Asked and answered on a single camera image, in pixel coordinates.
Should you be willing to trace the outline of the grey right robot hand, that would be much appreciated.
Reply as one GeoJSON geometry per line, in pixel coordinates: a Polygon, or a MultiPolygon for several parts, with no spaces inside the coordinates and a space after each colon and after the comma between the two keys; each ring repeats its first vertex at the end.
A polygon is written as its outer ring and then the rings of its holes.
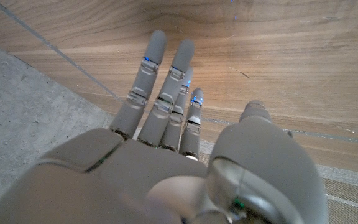
{"type": "Polygon", "coordinates": [[[46,152],[0,198],[0,223],[327,223],[321,176],[263,102],[246,104],[199,160],[203,93],[183,40],[148,117],[162,63],[156,30],[108,129],[46,152]]]}

